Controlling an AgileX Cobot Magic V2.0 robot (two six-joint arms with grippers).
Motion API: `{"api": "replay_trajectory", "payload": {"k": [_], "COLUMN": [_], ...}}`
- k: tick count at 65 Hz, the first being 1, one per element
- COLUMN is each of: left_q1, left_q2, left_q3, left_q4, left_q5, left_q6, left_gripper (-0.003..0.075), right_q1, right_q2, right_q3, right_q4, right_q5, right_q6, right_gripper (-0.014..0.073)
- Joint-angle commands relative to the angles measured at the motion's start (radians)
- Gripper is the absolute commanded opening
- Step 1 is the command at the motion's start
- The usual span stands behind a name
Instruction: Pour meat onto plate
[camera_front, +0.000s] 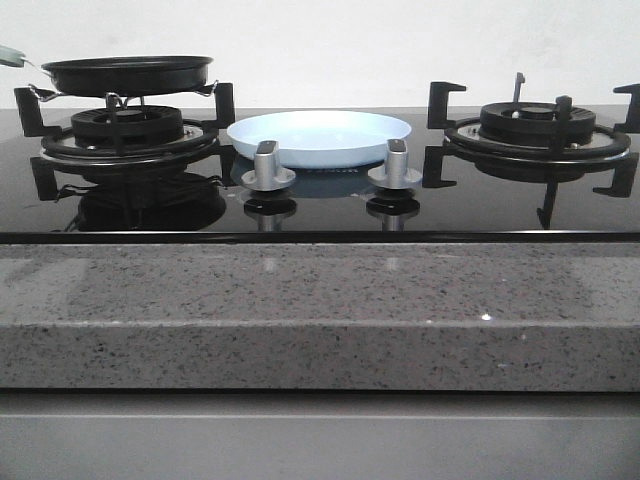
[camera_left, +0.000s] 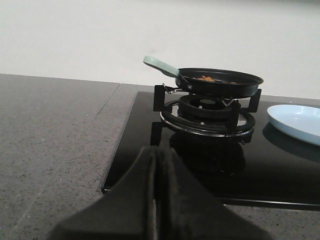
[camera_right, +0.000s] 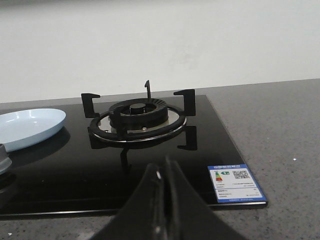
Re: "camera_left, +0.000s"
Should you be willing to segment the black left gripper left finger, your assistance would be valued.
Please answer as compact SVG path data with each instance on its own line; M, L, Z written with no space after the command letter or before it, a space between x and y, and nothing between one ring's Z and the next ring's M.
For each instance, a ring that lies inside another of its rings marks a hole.
M56 225L50 240L151 240L157 149L143 147L101 199Z

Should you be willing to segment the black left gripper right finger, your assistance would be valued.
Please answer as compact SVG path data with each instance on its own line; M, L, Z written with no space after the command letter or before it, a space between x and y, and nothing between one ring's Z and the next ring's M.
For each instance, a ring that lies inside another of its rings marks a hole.
M270 240L257 225L223 206L166 142L157 152L158 236L162 240Z

